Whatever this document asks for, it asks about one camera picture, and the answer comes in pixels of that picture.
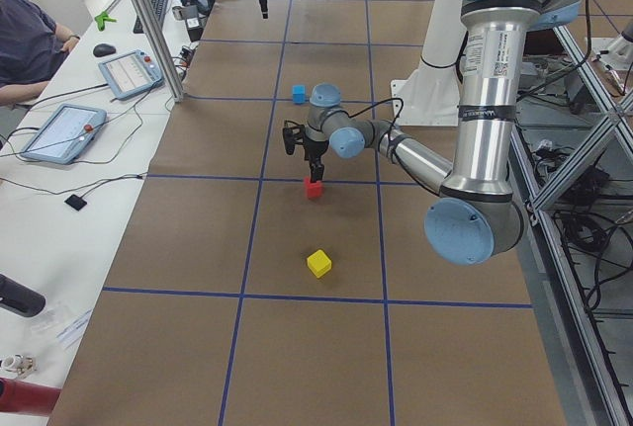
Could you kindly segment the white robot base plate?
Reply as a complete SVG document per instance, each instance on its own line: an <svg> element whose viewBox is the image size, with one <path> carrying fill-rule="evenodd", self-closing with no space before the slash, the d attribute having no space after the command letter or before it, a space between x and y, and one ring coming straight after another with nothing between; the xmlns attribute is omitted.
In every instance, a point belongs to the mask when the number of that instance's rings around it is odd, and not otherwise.
<svg viewBox="0 0 633 426"><path fill-rule="evenodd" d="M455 127L458 125L459 86L448 80L392 80L393 113L401 127Z"/></svg>

